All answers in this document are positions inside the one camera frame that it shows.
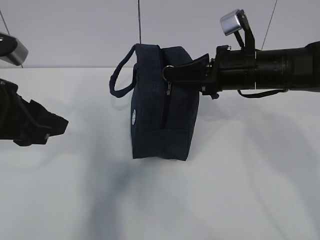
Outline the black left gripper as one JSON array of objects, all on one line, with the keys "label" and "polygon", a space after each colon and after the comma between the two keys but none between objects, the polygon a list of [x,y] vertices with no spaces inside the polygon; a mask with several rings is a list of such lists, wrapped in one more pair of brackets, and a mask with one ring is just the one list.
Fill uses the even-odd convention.
[{"label": "black left gripper", "polygon": [[20,147],[45,145],[50,136],[63,135],[68,124],[68,120],[34,100],[10,100],[9,139]]}]

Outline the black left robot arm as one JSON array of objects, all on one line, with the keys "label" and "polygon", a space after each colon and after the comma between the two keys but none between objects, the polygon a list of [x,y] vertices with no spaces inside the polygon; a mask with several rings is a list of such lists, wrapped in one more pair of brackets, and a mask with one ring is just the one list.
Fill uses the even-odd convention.
[{"label": "black left robot arm", "polygon": [[69,121],[40,103],[24,100],[18,85],[0,80],[0,139],[20,147],[45,145],[49,137],[63,135]]}]

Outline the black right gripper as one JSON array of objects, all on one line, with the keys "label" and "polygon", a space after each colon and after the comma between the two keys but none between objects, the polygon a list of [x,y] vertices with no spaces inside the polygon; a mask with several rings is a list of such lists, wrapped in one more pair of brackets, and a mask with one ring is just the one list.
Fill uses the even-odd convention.
[{"label": "black right gripper", "polygon": [[229,45],[222,45],[216,48],[211,61],[206,53],[188,63],[165,66],[162,78],[183,88],[201,87],[202,95],[217,99],[222,91],[253,90],[255,68],[254,50],[231,50]]}]

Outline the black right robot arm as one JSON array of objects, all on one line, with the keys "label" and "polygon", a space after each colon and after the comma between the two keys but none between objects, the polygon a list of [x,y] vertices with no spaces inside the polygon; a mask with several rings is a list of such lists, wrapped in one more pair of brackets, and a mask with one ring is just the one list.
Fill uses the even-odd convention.
[{"label": "black right robot arm", "polygon": [[162,78],[170,85],[199,91],[213,100],[222,91],[235,90],[248,99],[288,91],[320,91],[320,43],[305,47],[231,50],[222,45],[215,58],[208,54],[180,65],[167,65]]}]

